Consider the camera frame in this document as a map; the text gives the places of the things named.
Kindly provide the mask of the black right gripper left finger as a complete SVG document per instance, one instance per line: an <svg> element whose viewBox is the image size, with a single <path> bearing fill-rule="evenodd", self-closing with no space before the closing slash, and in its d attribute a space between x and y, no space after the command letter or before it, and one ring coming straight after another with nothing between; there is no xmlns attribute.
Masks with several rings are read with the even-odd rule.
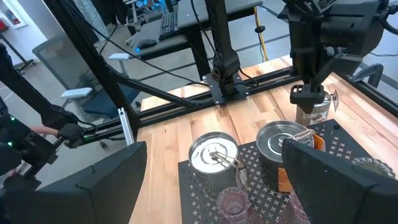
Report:
<svg viewBox="0 0 398 224"><path fill-rule="evenodd" d="M136 142L38 190L4 190L10 224L128 224L142 187L146 142Z"/></svg>

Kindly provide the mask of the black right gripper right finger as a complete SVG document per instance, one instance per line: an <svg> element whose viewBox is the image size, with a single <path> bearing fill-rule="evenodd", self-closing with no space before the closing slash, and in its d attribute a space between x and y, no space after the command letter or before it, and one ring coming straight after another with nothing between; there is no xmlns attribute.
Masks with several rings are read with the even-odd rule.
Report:
<svg viewBox="0 0 398 224"><path fill-rule="evenodd" d="M398 180L293 139L282 161L311 224L398 224Z"/></svg>

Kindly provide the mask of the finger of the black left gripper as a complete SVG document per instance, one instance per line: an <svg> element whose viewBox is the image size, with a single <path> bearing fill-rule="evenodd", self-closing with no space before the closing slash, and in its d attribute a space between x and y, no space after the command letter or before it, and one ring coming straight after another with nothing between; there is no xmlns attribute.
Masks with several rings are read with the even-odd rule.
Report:
<svg viewBox="0 0 398 224"><path fill-rule="evenodd" d="M333 71L337 61L343 56L343 53L336 54L313 78L309 79L309 83L294 85L290 89L290 102L306 113L312 112L314 105L323 103L325 90L322 83Z"/></svg>

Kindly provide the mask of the silver candle tin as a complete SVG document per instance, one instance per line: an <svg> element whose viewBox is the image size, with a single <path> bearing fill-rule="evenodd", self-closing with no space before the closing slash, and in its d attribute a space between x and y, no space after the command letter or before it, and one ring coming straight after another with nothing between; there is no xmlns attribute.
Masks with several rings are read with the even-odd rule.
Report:
<svg viewBox="0 0 398 224"><path fill-rule="evenodd" d="M188 160L203 190L212 199L237 186L239 149L233 137L222 132L200 136L189 148Z"/></svg>
<svg viewBox="0 0 398 224"><path fill-rule="evenodd" d="M335 111L339 105L338 93L326 93L323 103L315 104L310 113L304 112L299 106L296 108L295 121L303 126L310 126L313 124L326 121L331 104L334 104Z"/></svg>
<svg viewBox="0 0 398 224"><path fill-rule="evenodd" d="M273 121L259 130L256 146L259 150L261 179L268 189L284 195L293 190L282 162L282 143L288 138L325 151L325 141L320 136L293 121Z"/></svg>

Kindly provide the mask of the green glass candlestick holder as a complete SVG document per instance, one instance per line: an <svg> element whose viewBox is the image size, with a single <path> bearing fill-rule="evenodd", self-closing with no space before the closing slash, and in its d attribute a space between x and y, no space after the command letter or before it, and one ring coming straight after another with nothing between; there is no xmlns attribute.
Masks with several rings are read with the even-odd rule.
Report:
<svg viewBox="0 0 398 224"><path fill-rule="evenodd" d="M362 167L363 169L386 176L390 179L396 178L396 174L393 172L392 168L379 159L375 159L373 157L357 157L354 158L351 163L353 165Z"/></svg>

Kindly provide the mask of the pink glass candlestick holder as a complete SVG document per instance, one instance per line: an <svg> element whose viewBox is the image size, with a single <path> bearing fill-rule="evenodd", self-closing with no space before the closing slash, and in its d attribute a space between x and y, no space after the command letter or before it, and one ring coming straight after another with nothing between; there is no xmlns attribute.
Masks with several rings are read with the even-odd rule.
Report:
<svg viewBox="0 0 398 224"><path fill-rule="evenodd" d="M249 197L238 187L228 187L220 192L216 199L219 213L229 224L246 224L248 222Z"/></svg>

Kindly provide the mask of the silver aluminium extrusion piece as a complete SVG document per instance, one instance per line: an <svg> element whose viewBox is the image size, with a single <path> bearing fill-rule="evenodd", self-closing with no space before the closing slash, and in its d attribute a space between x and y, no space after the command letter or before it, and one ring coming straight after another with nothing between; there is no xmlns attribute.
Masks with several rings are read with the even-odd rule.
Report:
<svg viewBox="0 0 398 224"><path fill-rule="evenodd" d="M118 113L126 144L128 146L134 144L135 140L133 136L133 131L131 129L127 113L125 112L124 108L118 108Z"/></svg>

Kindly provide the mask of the person's hand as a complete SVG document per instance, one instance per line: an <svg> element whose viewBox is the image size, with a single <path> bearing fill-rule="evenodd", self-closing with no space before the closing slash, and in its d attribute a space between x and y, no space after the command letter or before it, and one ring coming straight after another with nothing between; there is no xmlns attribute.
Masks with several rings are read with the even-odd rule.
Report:
<svg viewBox="0 0 398 224"><path fill-rule="evenodd" d="M58 130L46 126L33 126L31 127L31 130L37 134L53 135L56 138L58 137Z"/></svg>

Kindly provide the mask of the mesh office chair blue seat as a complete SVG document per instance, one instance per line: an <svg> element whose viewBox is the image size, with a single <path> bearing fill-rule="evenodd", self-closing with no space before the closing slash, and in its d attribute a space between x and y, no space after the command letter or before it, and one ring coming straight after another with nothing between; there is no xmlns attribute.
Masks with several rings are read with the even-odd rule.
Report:
<svg viewBox="0 0 398 224"><path fill-rule="evenodd" d="M32 53L65 88L61 98L66 104L73 103L85 121L109 121L119 116L117 107L67 35L43 42Z"/></svg>

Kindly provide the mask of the black perforated metal shelf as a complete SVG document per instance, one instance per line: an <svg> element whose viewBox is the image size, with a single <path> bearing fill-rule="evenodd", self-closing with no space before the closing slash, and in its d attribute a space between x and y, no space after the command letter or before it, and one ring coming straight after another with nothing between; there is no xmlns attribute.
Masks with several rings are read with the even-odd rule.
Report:
<svg viewBox="0 0 398 224"><path fill-rule="evenodd" d="M357 157L371 157L343 127L334 120L309 127L325 141L325 153L349 164ZM249 197L246 224L311 224L294 190L288 195L268 189L261 179L259 150L253 142L238 145L236 183ZM398 170L394 170L398 180ZM183 224L229 224L212 199L203 190L187 159L178 165Z"/></svg>

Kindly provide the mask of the black desk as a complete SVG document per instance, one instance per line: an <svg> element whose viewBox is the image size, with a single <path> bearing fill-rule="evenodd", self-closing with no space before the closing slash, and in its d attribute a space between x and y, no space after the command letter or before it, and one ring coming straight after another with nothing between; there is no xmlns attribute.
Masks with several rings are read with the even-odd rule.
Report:
<svg viewBox="0 0 398 224"><path fill-rule="evenodd" d="M233 21L254 14L254 8L260 6L263 0L216 0L223 1L226 6L227 20ZM174 16L174 33L161 38L159 35L163 25L161 20L143 25L138 33L136 44L132 47L132 54L143 60L168 55L184 49L191 49L199 77L210 72L209 63L205 61L206 52L200 28L209 28L211 23L208 18L205 0L180 0ZM144 39L154 39L156 44L142 49L138 42Z"/></svg>

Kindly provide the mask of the black keyboard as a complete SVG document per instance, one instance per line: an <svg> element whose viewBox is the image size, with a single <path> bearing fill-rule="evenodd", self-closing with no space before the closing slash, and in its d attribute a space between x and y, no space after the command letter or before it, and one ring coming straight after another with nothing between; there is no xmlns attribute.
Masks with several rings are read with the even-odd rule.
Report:
<svg viewBox="0 0 398 224"><path fill-rule="evenodd" d="M178 33L177 22L178 13L167 12L162 15L159 29L159 40L168 39L169 37L173 37Z"/></svg>

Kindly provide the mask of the black computer mouse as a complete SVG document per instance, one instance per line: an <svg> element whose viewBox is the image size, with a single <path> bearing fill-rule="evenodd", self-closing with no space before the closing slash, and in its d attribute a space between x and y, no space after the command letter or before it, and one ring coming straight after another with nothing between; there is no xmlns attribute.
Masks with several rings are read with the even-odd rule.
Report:
<svg viewBox="0 0 398 224"><path fill-rule="evenodd" d="M157 44L157 41L155 39L143 39L138 42L136 45L136 50L140 51L142 49L148 49L150 47L153 47Z"/></svg>

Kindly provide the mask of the black aluminium table frame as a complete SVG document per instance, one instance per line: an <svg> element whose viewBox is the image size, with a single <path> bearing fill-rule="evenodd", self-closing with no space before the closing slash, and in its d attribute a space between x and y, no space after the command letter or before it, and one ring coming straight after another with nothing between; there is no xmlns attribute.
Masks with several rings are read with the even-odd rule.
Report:
<svg viewBox="0 0 398 224"><path fill-rule="evenodd" d="M133 134L137 134L138 130L145 126L212 106L223 105L286 84L293 87L303 83L300 77L292 73L293 63L283 70L266 73L255 78L247 77L245 80L242 79L243 71L240 66L239 71L233 76L234 81L238 84L237 93L232 96L224 96L221 94L218 82L212 78L213 63L213 69L206 74L206 81L209 85L208 91L187 98L175 96L127 78L113 70L90 44L85 31L81 28L82 18L71 7L68 0L44 1L114 105L126 110ZM355 72L351 75L337 75L398 118L398 103L378 93L376 88L367 82L352 82L350 78L355 75Z"/></svg>

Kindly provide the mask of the white framed wall sign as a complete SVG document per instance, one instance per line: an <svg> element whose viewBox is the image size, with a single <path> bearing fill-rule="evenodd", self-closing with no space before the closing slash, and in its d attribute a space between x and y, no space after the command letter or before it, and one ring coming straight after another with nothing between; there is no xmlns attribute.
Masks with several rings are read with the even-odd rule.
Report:
<svg viewBox="0 0 398 224"><path fill-rule="evenodd" d="M12 29L25 27L27 23L8 0L0 0L0 17Z"/></svg>

